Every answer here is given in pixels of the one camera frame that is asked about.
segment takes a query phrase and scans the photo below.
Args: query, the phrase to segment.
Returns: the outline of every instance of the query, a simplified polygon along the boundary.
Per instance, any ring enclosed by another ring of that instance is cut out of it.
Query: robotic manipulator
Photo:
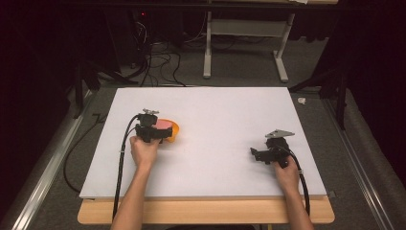
[[[285,168],[287,167],[286,157],[289,156],[290,149],[283,137],[292,135],[295,135],[295,133],[276,129],[265,135],[268,150],[259,151],[251,148],[251,153],[257,161],[263,161],[266,165],[269,165],[272,161],[278,162],[281,168]]]
[[[158,117],[155,114],[159,111],[143,109],[145,114],[138,114],[137,120],[140,124],[135,125],[137,136],[141,137],[144,142],[150,143],[151,139],[164,139],[172,136],[172,127],[157,128],[155,125],[158,122]]]

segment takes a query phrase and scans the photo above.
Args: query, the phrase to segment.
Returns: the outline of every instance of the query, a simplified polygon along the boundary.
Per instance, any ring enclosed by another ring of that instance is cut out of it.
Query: cable
[[[134,73],[132,73],[132,74],[126,76],[125,78],[126,78],[126,79],[131,79],[131,78],[137,77],[137,76],[139,76],[141,73],[145,72],[146,70],[147,70],[147,59],[144,57],[143,62],[141,63],[140,68],[139,68],[136,72],[134,72]]]
[[[122,187],[122,178],[123,178],[125,142],[126,142],[126,139],[127,139],[128,135],[129,135],[129,128],[131,127],[132,122],[134,122],[134,120],[136,118],[138,118],[138,115],[135,115],[129,121],[128,126],[127,126],[127,128],[125,130],[123,143],[122,143],[122,149],[120,150],[119,173],[118,173],[118,178],[117,178],[116,194],[115,194],[115,197],[114,197],[113,219],[114,219],[114,217],[116,217],[117,209],[119,207],[120,189]]]
[[[218,47],[215,47],[215,45],[214,45],[215,40],[219,40],[220,42],[230,41],[231,40],[231,44],[229,44],[225,48],[218,48]],[[236,44],[236,42],[237,41],[235,39],[233,39],[233,37],[231,35],[216,35],[216,36],[213,36],[212,48],[214,50],[223,50],[223,51],[224,50],[229,50],[230,48],[232,48]]]
[[[152,55],[151,54],[149,54],[149,58],[148,58],[148,60],[146,59],[146,62],[148,63],[148,65],[147,65],[147,69],[146,69],[146,74],[144,75],[144,77],[143,77],[143,81],[141,82],[141,84],[140,84],[140,87],[143,87],[144,86],[144,82],[146,81],[146,78],[147,78],[147,76],[148,76],[148,73],[149,73],[149,70],[150,70],[150,68],[151,68],[151,60],[152,60]]]
[[[177,64],[176,64],[176,68],[175,68],[175,69],[173,70],[173,72],[172,72],[173,80],[167,79],[167,78],[165,77],[165,75],[163,74],[163,68],[164,68],[165,65],[167,65],[167,64],[170,63],[171,55],[178,56],[178,61],[177,61]],[[155,54],[153,54],[153,57],[154,57],[154,58],[160,58],[160,59],[163,59],[163,60],[164,60],[163,63],[161,63],[161,64],[159,64],[159,65],[157,65],[157,66],[153,66],[153,68],[157,68],[157,67],[160,68],[160,70],[159,70],[160,75],[161,75],[161,77],[162,77],[165,81],[168,81],[168,82],[171,82],[171,83],[177,83],[177,84],[180,84],[180,85],[186,87],[186,84],[183,83],[182,81],[178,80],[178,79],[176,78],[176,76],[175,76],[176,72],[178,71],[178,69],[179,69],[179,67],[180,67],[181,55],[179,55],[178,53],[174,53],[174,52],[173,52],[173,53],[155,53]]]
[[[92,69],[97,70],[97,71],[104,72],[106,75],[108,75],[109,77],[115,79],[116,81],[120,81],[120,82],[122,82],[122,83],[128,83],[128,84],[138,84],[137,81],[128,80],[127,78],[123,77],[122,75],[117,74],[116,72],[111,71],[111,70],[109,70],[109,69],[103,68],[103,67],[99,66],[98,64],[96,64],[96,63],[93,62],[93,61],[86,60],[86,63],[87,63],[87,64],[89,65],[89,67],[91,67]]]
[[[83,138],[98,124],[102,124],[105,122],[105,118],[107,117],[108,114],[104,115],[101,117],[100,113],[94,113],[93,116],[98,116],[96,122],[89,127],[79,138],[78,140],[75,142],[75,144],[71,147],[71,149],[68,151],[68,153],[66,154],[65,157],[65,161],[63,162],[63,178],[65,179],[66,184],[69,186],[69,188],[71,188],[73,191],[75,191],[76,193],[80,193],[80,189],[76,188],[74,185],[72,185],[72,183],[69,181],[68,178],[68,174],[66,172],[66,168],[68,165],[68,160],[69,157],[71,156],[73,150],[75,149],[75,147],[81,142],[81,140],[83,140]]]
[[[148,74],[148,75],[149,75],[149,80],[151,81],[152,87],[158,86],[159,85],[158,79],[155,76],[151,75],[151,74]]]
[[[305,210],[307,214],[310,216],[310,197],[308,195],[307,185],[305,183],[305,176],[303,174],[302,168],[299,164],[298,158],[296,157],[295,153],[291,150],[289,154],[292,156],[293,160],[295,160],[296,165],[298,166],[299,177],[301,178],[302,187],[304,188],[304,203],[305,203]]]
[[[205,35],[202,35],[202,33],[203,33],[204,26],[206,25],[206,19],[207,19],[207,13],[205,12],[204,13],[204,18],[203,18],[203,23],[202,23],[202,26],[200,27],[199,33],[194,38],[184,41],[184,43],[189,43],[189,42],[198,40],[198,39],[200,39],[202,37],[205,37]]]

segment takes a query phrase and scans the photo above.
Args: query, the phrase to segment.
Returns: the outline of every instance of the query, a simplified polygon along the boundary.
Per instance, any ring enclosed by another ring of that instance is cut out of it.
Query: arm
[[[281,185],[286,199],[287,217],[292,230],[314,229],[310,217],[305,211],[302,197],[299,193],[299,172],[295,161],[291,156],[287,158],[288,166],[284,169],[274,162],[278,182]]]
[[[111,229],[141,229],[143,224],[144,195],[152,166],[155,162],[159,140],[145,143],[141,138],[130,137],[131,153],[137,169],[125,193]]]

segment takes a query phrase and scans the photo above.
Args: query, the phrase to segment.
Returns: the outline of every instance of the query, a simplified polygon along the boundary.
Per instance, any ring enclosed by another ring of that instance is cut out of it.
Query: black cable
[[[155,51],[155,53],[161,53],[161,52],[167,51],[168,48],[169,48],[169,42],[168,42],[167,40],[164,40],[164,41],[158,40],[158,41],[156,41],[156,42],[150,44],[150,46],[151,46],[151,48],[152,48],[152,47],[156,47],[156,46],[163,45],[163,44],[165,44],[165,48],[162,48],[162,51],[160,51],[160,52],[156,52],[156,51]]]
[[[154,66],[151,65],[151,68],[158,68],[158,67],[161,67],[161,68],[162,68],[163,65],[168,64],[169,61],[170,61],[170,56],[169,56],[168,58],[165,58],[165,57],[160,57],[159,55],[153,55],[153,57],[154,57],[154,58],[163,59],[164,62],[161,63],[161,64],[158,64],[158,65],[156,65],[156,66],[155,66],[155,65],[154,65]]]
[[[109,77],[112,77],[116,81],[120,81],[122,83],[127,83],[127,84],[138,84],[137,81],[129,80],[114,71],[111,71],[109,69],[99,66],[98,64],[96,64],[95,62],[93,62],[91,60],[86,60],[86,64],[88,64],[88,66],[91,67],[92,69],[94,69],[95,71],[104,72],[106,75],[108,75]]]
[[[145,72],[146,69],[147,69],[147,67],[148,67],[148,65],[147,65],[147,59],[144,58],[144,59],[143,59],[143,62],[141,63],[140,68],[139,68],[137,71],[135,71],[134,73],[132,73],[132,74],[126,76],[125,78],[126,78],[126,79],[131,79],[131,78],[137,77],[137,76],[141,75],[141,73]]]
[[[164,66],[165,66],[166,64],[168,64],[168,63],[170,62],[170,60],[171,60],[170,54],[165,53],[165,54],[161,54],[161,55],[167,55],[167,56],[169,57],[169,58],[167,59],[167,61],[165,61],[164,63],[162,63],[161,66],[160,66],[159,73],[160,73],[161,77],[162,77],[165,81],[168,81],[168,82],[171,82],[171,83],[177,83],[175,80],[169,80],[169,79],[165,78],[165,75],[162,73],[162,70],[163,70]]]
[[[78,140],[75,142],[75,144],[71,147],[71,149],[69,149],[69,151],[66,153],[65,156],[65,161],[63,162],[63,178],[65,179],[66,184],[69,186],[69,188],[71,188],[73,191],[75,191],[76,193],[80,193],[80,189],[76,188],[74,185],[72,185],[72,183],[69,181],[68,178],[68,174],[66,172],[66,168],[68,165],[68,160],[69,157],[71,156],[72,152],[74,151],[75,147],[81,142],[81,140],[83,140],[83,138],[98,124],[102,124],[105,122],[105,118],[107,117],[108,114],[104,115],[101,117],[100,113],[95,113],[93,114],[93,116],[98,116],[96,122],[89,127],[79,138]]]
[[[116,187],[116,195],[114,197],[114,207],[113,207],[113,219],[116,216],[117,209],[119,207],[119,198],[120,198],[120,189],[122,188],[122,178],[123,178],[123,165],[124,165],[124,151],[125,151],[125,142],[129,134],[129,128],[131,127],[132,122],[138,118],[138,115],[135,115],[128,123],[128,126],[125,130],[122,149],[120,150],[120,162],[119,162],[119,173],[117,178],[117,187]]]
[[[151,81],[152,87],[154,87],[154,86],[158,87],[158,85],[159,85],[158,79],[155,76],[151,75],[151,74],[148,74],[148,75],[149,75],[149,80]]]
[[[151,51],[150,51],[150,50],[149,50],[149,58],[148,58],[148,60],[146,59],[146,62],[148,63],[147,69],[146,69],[146,74],[145,74],[144,77],[143,77],[143,81],[141,82],[140,87],[143,87],[143,86],[144,86],[144,82],[146,81],[146,78],[147,78],[147,76],[148,76],[149,70],[150,70],[150,68],[151,68],[152,55],[151,55]]]
[[[227,47],[225,47],[225,48],[218,48],[218,47],[215,47],[215,45],[214,45],[214,41],[215,40],[217,40],[217,41],[220,41],[220,42],[223,42],[223,41],[231,41],[231,44],[229,44]],[[214,50],[217,50],[217,51],[220,51],[220,50],[222,50],[222,51],[225,51],[225,50],[229,50],[230,48],[232,48],[235,44],[236,44],[236,40],[235,39],[232,39],[232,37],[231,36],[229,36],[229,35],[217,35],[217,36],[214,36],[213,37],[213,42],[212,42],[212,48],[214,49]]]
[[[244,37],[247,37],[247,36],[239,35],[239,36],[236,36],[234,39],[235,39],[237,42],[240,42],[240,43],[260,44],[260,43],[262,43],[264,40],[266,40],[267,38],[270,38],[269,36],[258,36],[258,37],[257,37],[258,40],[256,40],[256,41],[250,41],[250,40],[247,40],[247,39],[242,39],[242,38],[244,38]]]
[[[184,43],[185,46],[191,47],[191,48],[200,48],[200,47],[205,47],[206,46],[206,40],[201,40],[202,38],[205,38],[206,36],[201,36],[196,40],[193,41],[188,41],[187,43]]]
[[[179,69],[180,67],[180,55],[177,53],[174,53],[175,55],[178,56],[178,62],[177,62],[177,66],[175,68],[175,70],[173,71],[172,75],[173,75],[173,79],[178,83],[178,84],[182,84],[182,86],[186,87],[186,84],[184,84],[183,82],[179,81],[176,77],[175,77],[175,73],[176,71]]]
[[[298,158],[296,157],[296,155],[293,153],[293,151],[290,151],[289,154],[292,156],[293,160],[295,160],[296,165],[298,166],[299,177],[301,178],[302,187],[304,188],[305,210],[307,211],[307,214],[310,216],[310,197],[308,195],[308,189],[307,189],[307,185],[305,183],[305,176],[303,174],[302,168],[299,164],[299,161],[298,161]]]

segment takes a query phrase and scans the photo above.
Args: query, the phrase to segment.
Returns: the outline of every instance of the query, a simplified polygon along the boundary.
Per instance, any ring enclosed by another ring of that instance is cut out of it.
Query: forearm
[[[297,191],[285,192],[287,215],[291,230],[312,230],[314,226]]]
[[[120,204],[111,229],[141,229],[143,224],[144,195],[151,167],[138,168]]]

